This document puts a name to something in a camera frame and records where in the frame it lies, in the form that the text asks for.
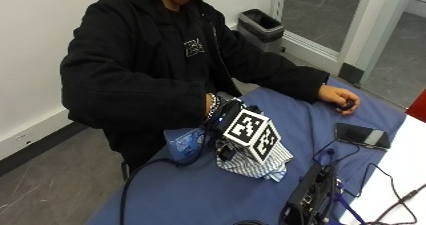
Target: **door frame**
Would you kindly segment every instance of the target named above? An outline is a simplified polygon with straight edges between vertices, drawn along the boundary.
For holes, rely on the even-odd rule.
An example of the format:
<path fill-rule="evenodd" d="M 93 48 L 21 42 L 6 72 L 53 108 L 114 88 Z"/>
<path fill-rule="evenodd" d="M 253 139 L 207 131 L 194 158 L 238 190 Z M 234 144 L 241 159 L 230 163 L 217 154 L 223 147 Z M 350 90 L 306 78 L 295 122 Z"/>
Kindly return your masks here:
<path fill-rule="evenodd" d="M 283 0 L 274 0 L 281 21 Z M 339 52 L 285 31 L 286 52 L 359 86 L 367 79 L 408 0 L 359 0 Z"/>

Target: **chair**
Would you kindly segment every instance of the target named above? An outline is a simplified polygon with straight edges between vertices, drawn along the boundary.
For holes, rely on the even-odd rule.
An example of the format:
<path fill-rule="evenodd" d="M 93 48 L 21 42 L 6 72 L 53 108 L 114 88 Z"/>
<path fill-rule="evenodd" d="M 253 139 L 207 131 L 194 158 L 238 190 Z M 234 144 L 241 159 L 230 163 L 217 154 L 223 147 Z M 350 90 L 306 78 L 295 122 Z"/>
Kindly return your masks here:
<path fill-rule="evenodd" d="M 415 117 L 418 120 L 426 122 L 426 89 L 423 90 L 422 94 L 418 96 L 404 113 L 411 117 Z"/>

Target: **electronic device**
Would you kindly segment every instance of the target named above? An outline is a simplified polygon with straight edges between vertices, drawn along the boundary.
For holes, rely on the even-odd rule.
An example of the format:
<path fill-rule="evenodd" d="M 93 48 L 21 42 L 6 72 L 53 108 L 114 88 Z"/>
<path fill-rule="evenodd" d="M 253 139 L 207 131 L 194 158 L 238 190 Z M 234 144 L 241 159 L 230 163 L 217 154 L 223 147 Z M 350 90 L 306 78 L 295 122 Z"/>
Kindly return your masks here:
<path fill-rule="evenodd" d="M 390 148 L 388 136 L 383 130 L 346 123 L 335 124 L 335 139 L 384 151 Z"/>
<path fill-rule="evenodd" d="M 306 172 L 279 214 L 282 225 L 323 225 L 337 184 L 335 167 L 314 163 Z"/>
<path fill-rule="evenodd" d="M 342 111 L 349 110 L 355 105 L 355 101 L 351 99 L 346 100 L 346 103 L 343 106 L 337 106 Z"/>

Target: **wall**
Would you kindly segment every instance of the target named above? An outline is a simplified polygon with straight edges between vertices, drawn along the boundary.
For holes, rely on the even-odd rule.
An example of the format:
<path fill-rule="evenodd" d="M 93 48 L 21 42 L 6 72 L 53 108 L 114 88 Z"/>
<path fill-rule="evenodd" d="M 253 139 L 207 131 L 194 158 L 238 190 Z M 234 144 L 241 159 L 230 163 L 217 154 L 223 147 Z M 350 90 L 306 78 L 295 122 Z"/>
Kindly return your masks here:
<path fill-rule="evenodd" d="M 94 1 L 0 0 L 0 159 L 70 123 L 60 102 L 58 64 Z M 241 11 L 270 10 L 259 1 L 207 0 L 230 26 Z"/>

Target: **hoodie logo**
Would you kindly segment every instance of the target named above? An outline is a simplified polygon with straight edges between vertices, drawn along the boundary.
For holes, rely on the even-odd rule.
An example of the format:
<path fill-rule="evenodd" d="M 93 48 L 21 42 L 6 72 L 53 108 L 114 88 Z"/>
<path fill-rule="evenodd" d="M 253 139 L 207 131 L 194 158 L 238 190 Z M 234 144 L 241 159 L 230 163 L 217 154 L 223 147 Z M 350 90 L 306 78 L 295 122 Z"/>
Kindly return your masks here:
<path fill-rule="evenodd" d="M 190 40 L 189 42 L 183 43 L 185 51 L 186 51 L 186 57 L 191 57 L 197 55 L 198 53 L 203 52 L 202 45 L 199 43 L 199 39 Z"/>

